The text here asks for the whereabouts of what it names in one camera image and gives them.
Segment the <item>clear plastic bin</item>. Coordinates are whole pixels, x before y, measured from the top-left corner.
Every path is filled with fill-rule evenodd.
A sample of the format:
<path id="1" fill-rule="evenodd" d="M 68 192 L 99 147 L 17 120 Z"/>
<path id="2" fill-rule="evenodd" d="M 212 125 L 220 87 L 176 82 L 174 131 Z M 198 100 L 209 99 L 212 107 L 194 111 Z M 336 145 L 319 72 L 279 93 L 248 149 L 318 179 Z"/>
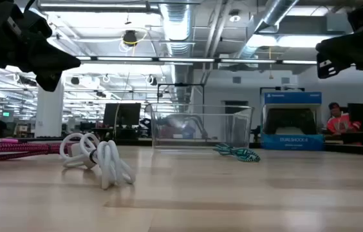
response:
<path id="1" fill-rule="evenodd" d="M 151 103 L 154 148 L 208 148 L 217 144 L 246 147 L 250 143 L 250 106 Z"/>

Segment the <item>black monitors on desk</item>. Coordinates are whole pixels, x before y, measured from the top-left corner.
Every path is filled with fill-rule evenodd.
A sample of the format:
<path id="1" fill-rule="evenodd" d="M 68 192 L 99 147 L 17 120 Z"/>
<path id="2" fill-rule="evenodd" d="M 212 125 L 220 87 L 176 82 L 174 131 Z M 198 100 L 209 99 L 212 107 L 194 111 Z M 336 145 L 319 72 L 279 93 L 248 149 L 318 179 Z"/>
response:
<path id="1" fill-rule="evenodd" d="M 348 103 L 348 113 L 351 122 L 360 123 L 360 131 L 363 131 L 363 104 Z"/>

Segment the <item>long ceiling light rail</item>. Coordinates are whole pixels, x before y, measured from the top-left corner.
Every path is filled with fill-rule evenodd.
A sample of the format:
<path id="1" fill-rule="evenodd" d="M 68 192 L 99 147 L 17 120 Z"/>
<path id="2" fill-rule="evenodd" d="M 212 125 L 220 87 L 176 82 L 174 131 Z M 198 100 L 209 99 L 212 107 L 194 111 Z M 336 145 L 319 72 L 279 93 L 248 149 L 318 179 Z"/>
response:
<path id="1" fill-rule="evenodd" d="M 142 63 L 227 63 L 227 64 L 293 64 L 316 65 L 316 61 L 273 59 L 220 59 L 186 57 L 97 57 L 77 56 L 81 61 L 142 62 Z"/>

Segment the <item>blue DualShock 4 box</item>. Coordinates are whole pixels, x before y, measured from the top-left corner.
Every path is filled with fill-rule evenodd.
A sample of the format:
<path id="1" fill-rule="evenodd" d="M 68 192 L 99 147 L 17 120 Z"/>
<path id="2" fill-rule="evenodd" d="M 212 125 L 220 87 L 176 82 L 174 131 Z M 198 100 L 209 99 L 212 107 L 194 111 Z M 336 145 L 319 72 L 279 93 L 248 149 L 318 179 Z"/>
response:
<path id="1" fill-rule="evenodd" d="M 262 93 L 262 147 L 266 150 L 322 150 L 321 104 L 320 92 Z"/>

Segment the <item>black computer monitor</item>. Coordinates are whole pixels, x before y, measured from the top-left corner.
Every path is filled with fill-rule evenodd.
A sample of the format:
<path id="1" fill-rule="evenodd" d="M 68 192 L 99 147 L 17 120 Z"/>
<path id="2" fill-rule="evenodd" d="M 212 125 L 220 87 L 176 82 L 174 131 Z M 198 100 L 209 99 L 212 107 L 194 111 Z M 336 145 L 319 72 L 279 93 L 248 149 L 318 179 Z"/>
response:
<path id="1" fill-rule="evenodd" d="M 140 103 L 108 103 L 105 106 L 103 123 L 114 126 L 136 126 L 139 124 Z"/>

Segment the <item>silver ribbed ceiling duct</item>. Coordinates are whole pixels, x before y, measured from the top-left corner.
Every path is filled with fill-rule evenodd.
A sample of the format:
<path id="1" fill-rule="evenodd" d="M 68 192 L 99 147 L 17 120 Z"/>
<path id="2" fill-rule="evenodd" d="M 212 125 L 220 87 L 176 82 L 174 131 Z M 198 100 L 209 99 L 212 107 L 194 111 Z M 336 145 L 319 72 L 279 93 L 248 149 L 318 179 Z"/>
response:
<path id="1" fill-rule="evenodd" d="M 163 16 L 163 30 L 169 57 L 190 57 L 192 45 L 187 41 L 191 39 L 192 9 L 189 5 L 162 4 L 160 11 Z M 192 67 L 182 64 L 171 66 L 172 82 L 174 84 L 187 84 L 192 81 Z"/>

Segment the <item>person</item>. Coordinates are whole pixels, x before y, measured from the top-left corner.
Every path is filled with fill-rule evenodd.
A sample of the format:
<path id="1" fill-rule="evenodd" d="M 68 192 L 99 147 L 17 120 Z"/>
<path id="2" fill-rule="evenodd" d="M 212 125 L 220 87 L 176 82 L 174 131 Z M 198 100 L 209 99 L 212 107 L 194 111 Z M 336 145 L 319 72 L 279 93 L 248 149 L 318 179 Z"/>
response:
<path id="1" fill-rule="evenodd" d="M 327 121 L 326 128 L 332 135 L 359 131 L 361 123 L 359 121 L 352 121 L 349 113 L 344 113 L 337 102 L 331 102 L 328 108 L 331 117 Z"/>

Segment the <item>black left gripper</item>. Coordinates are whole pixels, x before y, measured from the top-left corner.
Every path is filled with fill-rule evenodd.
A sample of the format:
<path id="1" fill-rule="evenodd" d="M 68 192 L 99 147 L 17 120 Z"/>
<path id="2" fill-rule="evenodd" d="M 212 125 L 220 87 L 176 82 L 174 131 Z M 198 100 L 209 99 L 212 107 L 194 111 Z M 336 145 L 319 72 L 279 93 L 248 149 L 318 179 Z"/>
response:
<path id="1" fill-rule="evenodd" d="M 21 10 L 14 0 L 0 0 L 0 68 L 38 73 L 37 84 L 54 92 L 62 71 L 79 67 L 81 61 L 47 42 L 52 30 L 45 18 L 30 11 L 34 1 Z"/>

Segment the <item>silver slanted ceiling duct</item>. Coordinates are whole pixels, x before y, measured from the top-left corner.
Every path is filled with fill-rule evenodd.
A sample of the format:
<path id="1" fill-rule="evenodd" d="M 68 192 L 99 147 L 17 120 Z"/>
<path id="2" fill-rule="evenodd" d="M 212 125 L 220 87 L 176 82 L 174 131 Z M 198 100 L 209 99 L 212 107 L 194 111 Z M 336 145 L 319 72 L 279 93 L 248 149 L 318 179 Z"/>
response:
<path id="1" fill-rule="evenodd" d="M 272 28 L 275 32 L 279 29 L 279 23 L 289 13 L 289 11 L 299 2 L 299 0 L 268 0 L 265 9 L 253 15 L 246 27 L 246 39 L 242 48 L 235 54 L 238 59 L 250 59 L 257 49 L 261 47 L 258 40 L 265 39 L 259 36 L 261 30 Z"/>

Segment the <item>white building pillar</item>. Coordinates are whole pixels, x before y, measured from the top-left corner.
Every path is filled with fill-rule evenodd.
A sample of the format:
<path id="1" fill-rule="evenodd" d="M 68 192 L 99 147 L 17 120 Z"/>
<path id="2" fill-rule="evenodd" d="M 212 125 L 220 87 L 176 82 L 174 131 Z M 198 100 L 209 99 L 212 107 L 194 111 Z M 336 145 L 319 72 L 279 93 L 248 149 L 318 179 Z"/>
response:
<path id="1" fill-rule="evenodd" d="M 62 77 L 54 92 L 46 92 L 39 87 L 35 116 L 35 137 L 61 136 L 64 83 Z"/>

